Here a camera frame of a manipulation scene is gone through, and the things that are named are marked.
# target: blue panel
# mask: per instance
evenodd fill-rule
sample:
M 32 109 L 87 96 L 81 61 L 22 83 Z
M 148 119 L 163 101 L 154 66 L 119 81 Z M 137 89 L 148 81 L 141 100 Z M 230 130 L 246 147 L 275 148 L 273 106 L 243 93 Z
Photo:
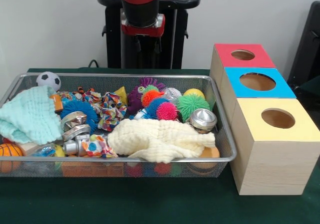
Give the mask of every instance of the blue panel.
M 284 78 L 275 68 L 225 68 L 237 98 L 296 98 Z M 244 74 L 259 73 L 275 81 L 275 87 L 268 91 L 257 91 L 245 87 L 240 78 Z

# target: purple plush toy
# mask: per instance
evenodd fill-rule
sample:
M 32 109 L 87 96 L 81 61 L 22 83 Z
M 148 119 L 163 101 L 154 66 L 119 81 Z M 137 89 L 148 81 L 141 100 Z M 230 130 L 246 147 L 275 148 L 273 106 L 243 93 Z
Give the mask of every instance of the purple plush toy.
M 136 114 L 139 110 L 143 109 L 141 103 L 141 97 L 143 95 L 143 92 L 145 88 L 148 85 L 153 85 L 159 89 L 159 91 L 163 90 L 165 88 L 165 85 L 163 83 L 157 83 L 156 79 L 145 77 L 140 79 L 140 85 L 136 86 L 134 90 L 128 95 L 128 113 L 130 115 Z

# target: green tablecloth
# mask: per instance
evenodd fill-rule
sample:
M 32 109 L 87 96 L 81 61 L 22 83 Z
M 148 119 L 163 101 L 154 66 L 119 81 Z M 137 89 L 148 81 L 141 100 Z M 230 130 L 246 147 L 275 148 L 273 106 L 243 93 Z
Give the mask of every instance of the green tablecloth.
M 209 73 L 102 68 L 51 71 Z M 320 168 L 315 167 L 302 196 L 239 196 L 229 165 L 217 179 L 4 178 L 0 179 L 0 208 L 1 223 L 315 224 L 320 223 Z

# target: mint green muslin cloth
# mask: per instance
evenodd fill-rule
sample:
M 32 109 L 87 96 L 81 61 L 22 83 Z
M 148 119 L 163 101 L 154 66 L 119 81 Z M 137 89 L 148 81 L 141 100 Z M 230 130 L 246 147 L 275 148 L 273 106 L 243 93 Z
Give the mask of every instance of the mint green muslin cloth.
M 61 119 L 55 113 L 55 91 L 49 86 L 19 93 L 0 108 L 0 134 L 17 143 L 44 145 L 62 138 Z

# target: basketball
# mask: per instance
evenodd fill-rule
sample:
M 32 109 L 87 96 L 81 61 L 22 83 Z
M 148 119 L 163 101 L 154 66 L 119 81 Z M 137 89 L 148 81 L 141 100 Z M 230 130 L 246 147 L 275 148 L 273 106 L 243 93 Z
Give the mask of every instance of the basketball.
M 18 146 L 11 143 L 4 143 L 0 145 L 0 156 L 11 157 L 11 156 L 23 156 L 22 151 Z M 9 173 L 16 170 L 20 166 L 20 161 L 1 161 L 0 172 Z

